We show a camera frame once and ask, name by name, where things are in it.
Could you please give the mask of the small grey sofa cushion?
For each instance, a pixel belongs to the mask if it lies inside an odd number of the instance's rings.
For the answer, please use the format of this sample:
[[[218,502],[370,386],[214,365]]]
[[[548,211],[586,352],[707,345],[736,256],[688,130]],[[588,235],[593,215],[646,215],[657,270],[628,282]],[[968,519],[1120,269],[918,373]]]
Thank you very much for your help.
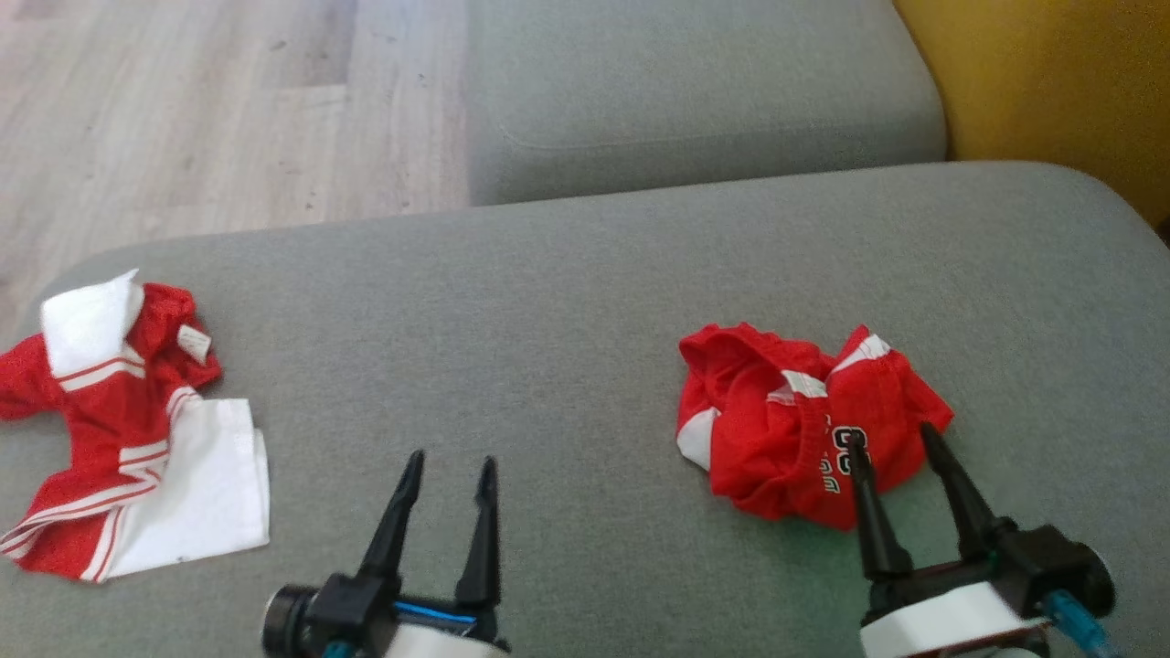
[[[943,162],[893,0],[468,0],[477,206]]]

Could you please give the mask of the red white striped jersey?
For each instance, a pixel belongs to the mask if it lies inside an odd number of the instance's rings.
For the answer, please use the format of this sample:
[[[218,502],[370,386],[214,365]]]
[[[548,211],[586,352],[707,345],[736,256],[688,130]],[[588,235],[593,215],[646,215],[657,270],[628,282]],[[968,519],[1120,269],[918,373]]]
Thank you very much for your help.
[[[56,412],[70,462],[48,477],[0,557],[99,584],[271,541],[264,437],[222,378],[187,289],[135,270],[62,292],[40,333],[0,355],[0,420]]]

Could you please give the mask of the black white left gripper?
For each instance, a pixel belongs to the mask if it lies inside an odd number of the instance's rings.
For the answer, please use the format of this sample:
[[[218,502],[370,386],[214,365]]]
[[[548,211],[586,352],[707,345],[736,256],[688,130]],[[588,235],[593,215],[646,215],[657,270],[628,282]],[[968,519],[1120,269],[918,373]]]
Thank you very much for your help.
[[[319,658],[330,640],[353,642],[356,658],[512,658],[494,608],[501,599],[498,465],[488,457],[473,502],[477,518],[456,602],[404,597],[399,574],[410,513],[420,494],[425,451],[406,462],[369,542],[358,575],[335,573],[322,587],[281,587],[261,624],[266,658]]]

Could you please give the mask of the large grey sofa seat cushion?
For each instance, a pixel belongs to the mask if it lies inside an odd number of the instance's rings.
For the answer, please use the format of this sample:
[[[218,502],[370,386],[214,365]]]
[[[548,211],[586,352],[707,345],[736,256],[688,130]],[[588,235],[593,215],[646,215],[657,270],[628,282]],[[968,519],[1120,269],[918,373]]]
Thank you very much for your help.
[[[716,499],[677,454],[706,324],[856,325],[954,407],[998,514],[1090,544],[1109,632],[1170,658],[1170,249],[1052,164],[920,164],[105,251],[190,289],[271,467],[271,544],[82,587],[0,557],[0,658],[261,658],[271,592],[352,570],[410,453],[405,548],[448,597],[500,462],[501,626],[536,658],[861,658],[856,539]]]

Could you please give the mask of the red jersey with white trim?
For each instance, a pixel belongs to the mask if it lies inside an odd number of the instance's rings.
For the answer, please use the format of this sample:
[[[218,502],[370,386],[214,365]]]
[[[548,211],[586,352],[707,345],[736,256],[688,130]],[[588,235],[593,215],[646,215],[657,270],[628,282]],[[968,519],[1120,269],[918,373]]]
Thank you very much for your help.
[[[706,325],[677,350],[677,450],[707,472],[714,495],[760,519],[851,532],[851,440],[888,492],[925,462],[920,425],[952,424],[952,407],[868,325],[835,355],[749,324]]]

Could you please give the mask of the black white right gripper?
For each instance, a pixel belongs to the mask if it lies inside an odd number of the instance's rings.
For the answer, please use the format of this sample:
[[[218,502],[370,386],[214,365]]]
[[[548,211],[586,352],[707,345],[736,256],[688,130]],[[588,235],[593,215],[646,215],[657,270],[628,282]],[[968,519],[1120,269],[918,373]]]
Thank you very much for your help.
[[[1117,602],[1103,558],[1053,525],[1016,532],[1016,521],[992,513],[931,421],[920,425],[920,441],[944,488],[962,561],[911,573],[910,554],[899,544],[880,499],[878,471],[861,438],[851,437],[862,571],[866,580],[887,581],[873,588],[862,621],[865,658],[961,658],[998,650],[1048,658],[1049,633],[1060,631],[1042,599],[1057,590],[1068,591],[1103,626]]]

